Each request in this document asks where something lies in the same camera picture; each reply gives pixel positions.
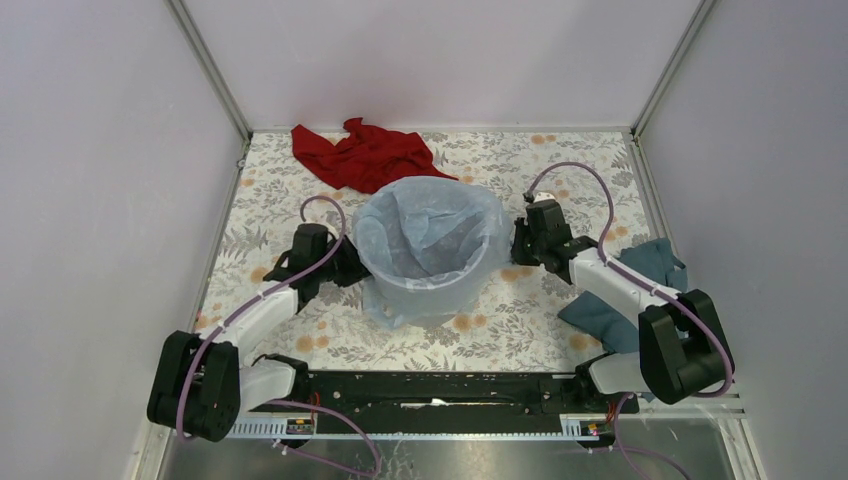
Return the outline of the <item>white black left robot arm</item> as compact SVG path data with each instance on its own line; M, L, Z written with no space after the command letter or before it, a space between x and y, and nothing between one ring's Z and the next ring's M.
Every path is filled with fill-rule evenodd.
M282 354L248 355L300 313L325 283L349 287L367 278L356 247L321 224L298 226L289 250L259 292L225 320L164 341L146 407L147 419L185 438L217 442L239 416L275 400L296 411L318 400L308 364Z

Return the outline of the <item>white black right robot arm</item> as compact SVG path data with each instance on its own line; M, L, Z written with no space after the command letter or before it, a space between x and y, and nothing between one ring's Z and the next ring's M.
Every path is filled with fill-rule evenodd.
M597 412L613 394L648 393L674 404L720 396L733 383L734 363L714 302L705 292L680 292L649 280L601 252L597 241L573 236L557 200L525 198L511 254L521 266L541 266L595 295L638 333L632 353L608 353L580 365L575 402Z

